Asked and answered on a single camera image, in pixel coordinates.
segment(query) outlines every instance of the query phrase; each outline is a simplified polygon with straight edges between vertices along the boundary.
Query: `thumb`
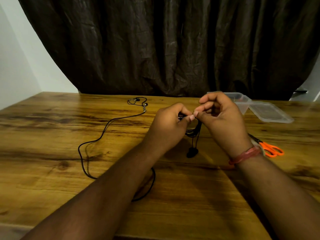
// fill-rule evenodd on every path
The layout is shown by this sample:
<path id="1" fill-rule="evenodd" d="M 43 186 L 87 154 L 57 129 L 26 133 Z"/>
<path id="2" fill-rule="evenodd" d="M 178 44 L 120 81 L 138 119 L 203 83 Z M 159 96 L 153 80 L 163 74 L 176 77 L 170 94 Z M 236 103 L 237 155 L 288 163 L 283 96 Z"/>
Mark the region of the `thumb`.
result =
<path id="1" fill-rule="evenodd" d="M 197 120 L 200 120 L 206 127 L 208 127 L 212 123 L 213 117 L 206 112 L 195 110 L 193 114 L 197 118 Z"/>
<path id="2" fill-rule="evenodd" d="M 188 125 L 194 119 L 195 119 L 195 116 L 193 114 L 192 115 L 188 115 L 188 116 L 184 117 L 181 121 L 179 121 L 178 125 L 183 127 L 184 129 L 187 129 Z"/>

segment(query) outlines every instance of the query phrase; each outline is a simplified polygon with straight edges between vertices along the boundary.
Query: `forearm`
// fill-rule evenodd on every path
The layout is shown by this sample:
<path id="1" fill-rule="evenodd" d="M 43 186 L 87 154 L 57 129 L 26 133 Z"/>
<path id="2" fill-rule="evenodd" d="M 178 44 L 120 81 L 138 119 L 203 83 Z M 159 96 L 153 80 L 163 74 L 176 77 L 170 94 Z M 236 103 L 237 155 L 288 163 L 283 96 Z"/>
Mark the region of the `forearm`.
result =
<path id="1" fill-rule="evenodd" d="M 136 146 L 23 239 L 112 239 L 157 157 Z"/>
<path id="2" fill-rule="evenodd" d="M 261 155 L 236 167 L 280 239 L 319 238 L 319 203 L 283 171 Z"/>

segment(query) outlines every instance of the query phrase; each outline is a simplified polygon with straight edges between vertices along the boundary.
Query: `person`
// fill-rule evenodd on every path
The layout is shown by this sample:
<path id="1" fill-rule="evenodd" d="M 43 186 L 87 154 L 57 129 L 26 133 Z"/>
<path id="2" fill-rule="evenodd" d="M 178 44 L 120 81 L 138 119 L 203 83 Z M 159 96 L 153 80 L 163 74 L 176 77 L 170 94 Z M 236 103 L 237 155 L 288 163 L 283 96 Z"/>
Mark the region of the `person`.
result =
<path id="1" fill-rule="evenodd" d="M 194 113 L 181 103 L 160 109 L 140 144 L 22 239 L 112 239 L 147 172 L 179 143 L 194 118 L 230 158 L 253 147 L 241 112 L 225 94 L 209 93 L 199 102 Z M 186 115 L 181 121 L 179 112 Z M 282 170 L 261 154 L 235 167 L 279 239 L 319 239 L 319 203 Z"/>

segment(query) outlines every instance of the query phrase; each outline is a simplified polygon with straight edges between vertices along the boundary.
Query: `dark curtain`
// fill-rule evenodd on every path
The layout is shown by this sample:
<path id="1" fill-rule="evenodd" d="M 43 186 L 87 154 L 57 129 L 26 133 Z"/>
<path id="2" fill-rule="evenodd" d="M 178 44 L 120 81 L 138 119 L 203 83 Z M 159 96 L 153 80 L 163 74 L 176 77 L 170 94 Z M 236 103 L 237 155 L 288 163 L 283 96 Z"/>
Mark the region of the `dark curtain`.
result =
<path id="1" fill-rule="evenodd" d="M 320 0 L 19 0 L 82 93 L 288 100 L 320 45 Z"/>

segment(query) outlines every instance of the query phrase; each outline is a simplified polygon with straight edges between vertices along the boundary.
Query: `red bracelet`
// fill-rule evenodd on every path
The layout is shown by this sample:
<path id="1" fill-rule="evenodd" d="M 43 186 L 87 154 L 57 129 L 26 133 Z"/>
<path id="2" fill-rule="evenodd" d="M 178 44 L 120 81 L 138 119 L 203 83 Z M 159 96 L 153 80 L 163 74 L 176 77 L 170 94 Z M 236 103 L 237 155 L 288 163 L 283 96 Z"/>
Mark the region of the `red bracelet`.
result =
<path id="1" fill-rule="evenodd" d="M 261 149 L 259 146 L 254 145 L 253 147 L 249 148 L 245 152 L 241 153 L 239 156 L 235 157 L 234 159 L 229 160 L 230 165 L 234 165 L 236 163 L 239 163 L 241 161 L 244 161 L 250 157 L 257 156 L 261 153 Z"/>

